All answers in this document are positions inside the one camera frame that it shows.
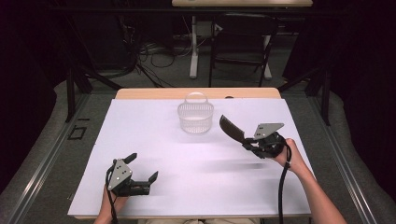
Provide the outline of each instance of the forearm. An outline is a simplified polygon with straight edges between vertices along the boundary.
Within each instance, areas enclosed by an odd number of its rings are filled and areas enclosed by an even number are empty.
[[[112,220],[111,216],[105,215],[105,214],[99,214],[99,216],[96,218],[94,224],[110,224]]]
[[[303,185],[315,223],[346,223],[310,171],[297,175]]]

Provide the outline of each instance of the human hand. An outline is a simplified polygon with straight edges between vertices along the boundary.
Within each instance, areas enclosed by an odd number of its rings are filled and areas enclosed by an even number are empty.
[[[297,176],[304,175],[304,174],[311,174],[310,170],[306,166],[303,157],[298,150],[296,143],[293,139],[288,138],[286,139],[286,143],[291,149],[291,161],[290,161],[290,170],[297,174]],[[282,152],[275,158],[272,158],[274,161],[277,161],[281,166],[285,166],[286,164],[286,153],[287,148],[286,146],[283,147]]]
[[[111,201],[114,202],[114,208],[116,209],[116,214],[121,210],[121,208],[126,204],[129,197],[117,197],[113,192],[110,191]],[[112,220],[111,216],[111,204],[108,199],[107,189],[104,186],[103,196],[102,196],[102,205],[100,208],[100,212],[98,217],[96,218],[94,224],[109,224]]]

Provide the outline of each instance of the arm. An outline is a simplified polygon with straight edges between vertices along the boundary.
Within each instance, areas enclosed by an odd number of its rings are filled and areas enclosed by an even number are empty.
[[[111,193],[111,198],[114,202],[114,200],[116,199],[116,196],[113,193]],[[115,207],[117,213],[125,205],[125,203],[128,199],[129,199],[129,197],[117,198],[117,200],[114,202],[114,207]],[[112,218],[113,217],[111,216],[110,201],[108,200],[106,187],[104,187],[103,196],[102,196],[102,205],[100,207],[99,215],[96,218],[94,224],[110,224]]]
[[[303,185],[315,223],[347,223],[306,166],[294,140],[287,139],[286,141],[291,148],[290,170],[297,175]],[[274,160],[284,166],[286,149],[284,148]]]

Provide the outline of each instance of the table leg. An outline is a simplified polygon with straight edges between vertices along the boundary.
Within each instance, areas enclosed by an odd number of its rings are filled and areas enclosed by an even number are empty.
[[[264,46],[267,46],[269,42],[270,42],[270,37],[267,35],[264,39]],[[265,65],[264,78],[266,80],[272,79],[271,70],[270,70],[270,66],[268,65],[268,63],[267,63],[267,65]]]
[[[192,16],[192,56],[191,56],[191,68],[190,78],[197,78],[198,69],[198,48],[197,48],[197,23],[195,16]]]

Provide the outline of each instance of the gray floor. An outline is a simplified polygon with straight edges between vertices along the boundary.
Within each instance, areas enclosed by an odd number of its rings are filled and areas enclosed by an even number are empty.
[[[284,83],[281,74],[293,40],[294,37],[290,36],[280,36],[276,39],[269,62],[274,77],[271,81],[264,81],[264,87],[278,87]],[[143,64],[151,68],[152,73],[158,78],[174,87],[207,86],[208,46],[200,47],[196,79],[189,78],[189,55],[173,59],[163,56],[161,50],[151,52],[158,54],[149,56]],[[173,63],[166,68],[153,66],[164,66],[171,62]],[[239,73],[236,68],[229,69],[230,67],[219,67],[215,75],[222,77],[223,73],[231,71]],[[213,82],[213,86],[253,87],[256,84],[249,81],[254,77],[255,75],[251,74],[238,81],[218,79]],[[153,87],[143,74],[136,71],[112,80],[124,87]],[[0,196],[0,223],[92,223],[92,220],[81,221],[67,216],[71,202],[68,198],[78,186],[86,160],[105,118],[106,109],[115,95],[109,87],[96,80],[92,80],[92,85],[92,94],[78,94],[78,113],[68,124],[64,123],[67,113],[65,83],[56,87],[57,104],[47,126],[18,173]],[[317,99],[306,98],[302,92],[304,86],[305,83],[301,83],[283,92],[282,97],[288,102],[320,185],[349,223],[396,223],[395,202],[375,183],[350,142],[342,101],[332,94],[332,126],[327,127],[318,117]],[[83,140],[67,140],[75,125],[87,127]],[[269,219],[266,223],[277,223],[277,220]],[[287,218],[286,223],[307,223],[307,219]]]

